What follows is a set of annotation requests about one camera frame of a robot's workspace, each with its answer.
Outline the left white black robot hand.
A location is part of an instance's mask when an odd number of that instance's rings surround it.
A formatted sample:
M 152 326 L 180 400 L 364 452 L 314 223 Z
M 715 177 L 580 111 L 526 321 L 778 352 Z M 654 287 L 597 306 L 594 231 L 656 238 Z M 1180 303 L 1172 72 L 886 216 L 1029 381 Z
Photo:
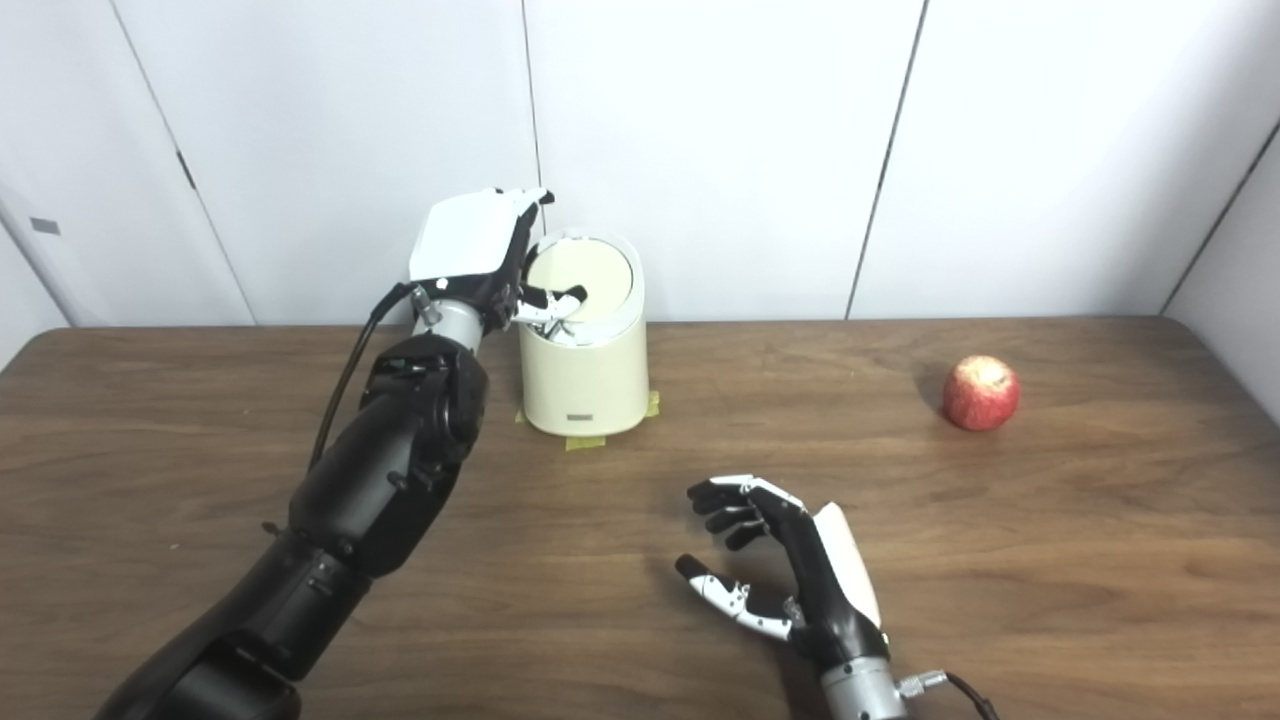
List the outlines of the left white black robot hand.
M 568 319 L 588 299 L 577 284 L 545 290 L 526 282 L 526 265 L 545 188 L 489 188 L 435 204 L 410 254 L 408 284 L 419 332 L 439 334 L 474 351 L 512 323 L 545 331 Z

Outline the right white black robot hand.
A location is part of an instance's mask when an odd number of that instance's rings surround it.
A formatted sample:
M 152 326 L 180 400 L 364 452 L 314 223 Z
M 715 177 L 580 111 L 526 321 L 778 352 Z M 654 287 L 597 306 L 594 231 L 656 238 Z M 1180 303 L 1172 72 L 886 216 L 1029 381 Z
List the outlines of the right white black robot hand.
M 680 556 L 677 573 L 705 602 L 748 629 L 790 643 L 818 673 L 859 659 L 890 659 L 876 592 L 838 505 L 812 512 L 800 498 L 751 474 L 712 477 L 686 496 L 727 550 L 765 537 L 777 541 L 796 584 L 794 593 L 780 593 Z

